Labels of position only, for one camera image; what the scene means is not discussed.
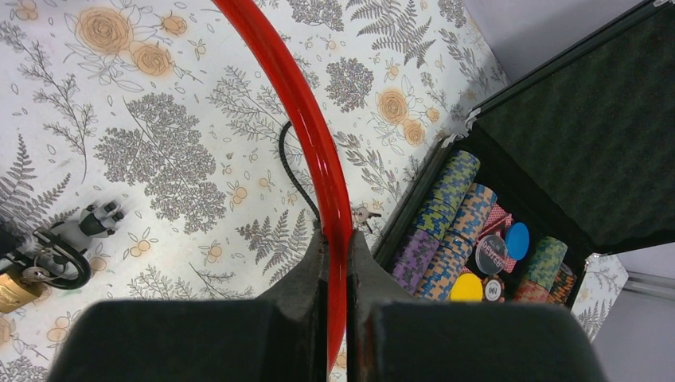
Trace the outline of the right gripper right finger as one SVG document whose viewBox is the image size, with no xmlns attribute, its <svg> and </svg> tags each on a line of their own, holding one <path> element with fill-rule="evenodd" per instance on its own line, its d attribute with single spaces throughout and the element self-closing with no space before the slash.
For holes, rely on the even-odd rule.
<svg viewBox="0 0 675 382">
<path fill-rule="evenodd" d="M 374 260 L 365 236 L 349 242 L 350 381 L 603 381 L 585 332 L 561 307 L 413 298 Z"/>
</svg>

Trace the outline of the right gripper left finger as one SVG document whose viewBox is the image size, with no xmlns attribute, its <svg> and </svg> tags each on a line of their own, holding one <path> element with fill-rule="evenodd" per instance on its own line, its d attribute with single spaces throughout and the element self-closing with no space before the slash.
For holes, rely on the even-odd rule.
<svg viewBox="0 0 675 382">
<path fill-rule="evenodd" d="M 327 242 L 254 299 L 109 300 L 88 307 L 51 381 L 325 381 Z"/>
</svg>

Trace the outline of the red cable lock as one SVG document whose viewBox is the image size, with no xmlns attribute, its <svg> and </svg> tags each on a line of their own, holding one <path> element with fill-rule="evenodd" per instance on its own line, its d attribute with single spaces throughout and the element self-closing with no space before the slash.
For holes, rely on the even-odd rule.
<svg viewBox="0 0 675 382">
<path fill-rule="evenodd" d="M 353 222 L 341 163 L 330 129 L 299 66 L 253 1 L 218 1 L 253 52 L 286 108 L 314 183 L 322 232 L 328 242 L 327 367 L 332 368 L 346 326 L 346 279 Z"/>
</svg>

